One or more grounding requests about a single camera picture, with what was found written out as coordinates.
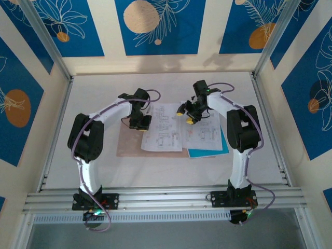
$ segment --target white table surface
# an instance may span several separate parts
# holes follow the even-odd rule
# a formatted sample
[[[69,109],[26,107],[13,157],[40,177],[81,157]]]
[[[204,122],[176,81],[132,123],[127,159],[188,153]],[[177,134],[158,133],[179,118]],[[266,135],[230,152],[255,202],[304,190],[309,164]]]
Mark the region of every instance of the white table surface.
[[[121,93],[133,94],[137,88],[157,89],[161,103],[178,103],[190,99],[192,85],[205,79],[207,84],[228,82],[235,86],[228,96],[243,105],[255,105],[265,138],[263,149],[250,159],[248,175],[253,182],[281,183],[281,175],[248,72],[176,73],[76,76],[56,143],[45,189],[78,188],[76,163],[70,157],[67,140],[77,114],[90,114],[112,103]],[[220,118],[226,135],[226,120]],[[164,187],[227,184],[233,155],[215,158],[117,157],[120,121],[104,134],[104,149],[98,158],[103,187]]]

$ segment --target metal frame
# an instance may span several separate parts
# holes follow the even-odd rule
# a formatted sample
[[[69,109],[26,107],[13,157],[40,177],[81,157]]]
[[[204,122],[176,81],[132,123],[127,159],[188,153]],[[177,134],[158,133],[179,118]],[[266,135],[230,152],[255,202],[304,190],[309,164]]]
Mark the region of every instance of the metal frame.
[[[54,62],[59,66],[63,75],[70,80],[70,72],[66,67],[60,52],[55,46],[48,31],[43,25],[42,20],[38,16],[32,3],[29,0],[18,0],[20,7],[29,20],[31,26],[35,30],[39,39],[49,52]],[[301,188],[294,187],[294,179],[290,171],[287,169],[286,160],[283,157],[283,151],[280,147],[278,135],[275,134],[274,120],[271,117],[271,107],[269,105],[266,94],[260,79],[260,72],[265,64],[268,62],[273,50],[279,42],[284,30],[286,29],[290,19],[293,16],[298,4],[301,0],[288,1],[284,11],[281,13],[274,32],[268,40],[261,58],[257,63],[254,72],[252,73],[252,83],[258,99],[259,106],[262,111],[264,121],[267,126],[269,138],[272,142],[275,157],[279,164],[281,175],[285,180],[284,184],[265,185],[273,190],[276,194],[276,201],[270,208],[294,208],[300,228],[308,248],[322,248],[320,240],[316,234],[315,226],[313,225],[310,213],[307,209],[307,204],[304,199]],[[57,217],[79,217],[81,212],[71,210],[72,195],[77,192],[77,189],[58,189],[58,190],[43,190],[43,185],[47,180],[47,174],[50,169],[50,164],[53,158],[55,145],[59,136],[61,123],[65,113],[66,105],[71,91],[72,84],[69,84],[63,105],[59,113],[59,119],[56,130],[53,135],[53,141],[50,145],[49,154],[44,164],[43,174],[39,181],[37,193],[30,193],[27,196],[23,214],[20,221],[20,227],[17,231],[16,240],[12,248],[25,248],[27,246],[32,224],[34,220],[41,221],[45,217],[53,217],[53,219],[43,219],[43,222],[56,223],[64,222]],[[206,195],[210,191],[226,190],[226,186],[194,186],[194,187],[168,187],[168,188],[114,188],[104,189],[104,192],[116,192],[120,194],[119,209],[112,211],[112,214],[117,217],[136,217],[137,214],[163,214],[170,212],[178,212],[179,214],[189,214],[200,212],[211,214],[211,212],[225,213],[227,209],[212,208],[211,202],[206,199]],[[270,201],[271,196],[268,192],[261,189],[254,188],[258,198],[258,209],[264,208]]]
[[[48,33],[43,21],[39,17],[35,7],[31,3],[30,0],[18,0],[20,8],[22,9],[23,13],[25,14],[27,20],[29,21],[31,27],[36,32],[38,38],[40,39],[41,43],[44,45],[45,49],[51,56],[52,60],[58,65],[60,71],[62,72],[63,76],[70,81],[71,74],[69,69],[67,68],[66,64],[64,63],[62,56],[56,47],[52,37]]]
[[[270,59],[271,54],[273,53],[275,47],[277,46],[281,36],[283,35],[285,29],[287,28],[287,25],[292,19],[292,16],[296,11],[297,7],[299,6],[300,2],[301,0],[291,0],[286,3],[285,8],[280,14],[280,17],[276,22],[276,26],[273,29],[273,32],[270,35],[268,41],[266,42],[261,57],[259,58],[259,61],[254,69],[254,77],[259,75],[263,67]]]
[[[271,208],[300,208],[306,206],[301,188],[287,187],[283,184],[265,185],[276,194]],[[211,191],[225,191],[226,186],[167,187],[167,188],[114,188],[103,189],[104,193],[118,193],[118,210],[112,212],[156,212],[156,211],[193,211],[215,210],[207,195]],[[271,201],[271,194],[259,189],[256,191],[258,209]],[[40,213],[77,213],[72,211],[73,194],[77,189],[44,190],[27,196],[23,208],[25,214]],[[231,208],[242,210],[245,207]]]
[[[64,113],[66,111],[68,99],[69,99],[70,92],[71,92],[71,89],[72,89],[72,86],[73,86],[72,85],[73,80],[74,80],[74,77],[72,77],[72,80],[71,80],[71,82],[69,83],[69,85],[67,87],[66,94],[65,94],[64,99],[62,101],[62,106],[61,106],[61,109],[60,109],[60,112],[59,112],[57,126],[56,126],[56,129],[54,131],[52,142],[51,142],[50,148],[48,150],[49,152],[47,154],[47,158],[46,158],[46,161],[44,163],[43,171],[42,171],[42,174],[41,174],[40,179],[39,179],[37,192],[40,192],[43,188],[43,185],[46,183],[47,175],[48,175],[48,172],[49,172],[50,167],[51,167],[51,162],[52,162],[52,159],[53,159],[54,151],[56,149],[56,144],[57,144],[58,137],[59,137],[59,134],[60,134],[60,129],[61,129],[63,116],[64,116]]]
[[[11,249],[27,247],[34,219],[34,214],[22,214],[20,216],[19,224],[17,226],[18,230],[16,231],[16,236],[11,244]]]

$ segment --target ventilation grille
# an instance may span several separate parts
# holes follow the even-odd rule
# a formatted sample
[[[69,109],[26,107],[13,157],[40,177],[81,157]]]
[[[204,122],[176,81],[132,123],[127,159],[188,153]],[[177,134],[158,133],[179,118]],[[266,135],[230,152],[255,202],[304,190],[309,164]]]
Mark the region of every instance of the ventilation grille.
[[[82,223],[83,214],[38,214],[34,224],[77,224]],[[186,212],[136,212],[110,213],[113,223],[143,222],[194,222],[204,220],[231,220],[230,211],[186,211]],[[108,222],[106,216],[100,216],[89,223]]]

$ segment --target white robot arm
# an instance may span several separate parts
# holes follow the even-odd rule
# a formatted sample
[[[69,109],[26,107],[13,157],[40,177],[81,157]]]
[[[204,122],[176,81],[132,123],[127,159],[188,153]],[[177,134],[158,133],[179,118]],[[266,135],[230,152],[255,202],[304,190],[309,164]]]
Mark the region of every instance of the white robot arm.
[[[210,89],[205,80],[193,85],[195,101],[187,101],[177,110],[178,115],[187,114],[187,123],[194,125],[209,109],[216,110],[227,122],[227,140],[233,149],[233,169],[227,191],[211,193],[212,206],[216,208],[257,206],[255,192],[247,181],[248,158],[261,141],[261,131],[256,108],[242,106],[226,98],[219,89]]]
[[[144,115],[141,109],[146,102],[152,102],[148,100],[149,98],[147,91],[138,89],[134,95],[121,94],[109,107],[99,112],[76,116],[67,143],[80,174],[79,194],[74,195],[73,210],[93,209],[95,201],[90,195],[93,195],[99,203],[107,203],[105,198],[108,196],[102,194],[102,185],[96,167],[96,159],[103,149],[104,131],[122,118],[130,119],[131,129],[148,130],[151,116]]]

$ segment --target blue folder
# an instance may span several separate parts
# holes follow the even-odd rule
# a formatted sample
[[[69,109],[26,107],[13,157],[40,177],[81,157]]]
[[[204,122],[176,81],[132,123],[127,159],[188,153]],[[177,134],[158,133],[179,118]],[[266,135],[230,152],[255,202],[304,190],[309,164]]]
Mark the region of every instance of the blue folder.
[[[220,128],[220,130],[222,134],[222,145],[223,145],[222,150],[188,149],[189,157],[190,158],[211,157],[211,156],[229,153],[229,149],[222,128]]]

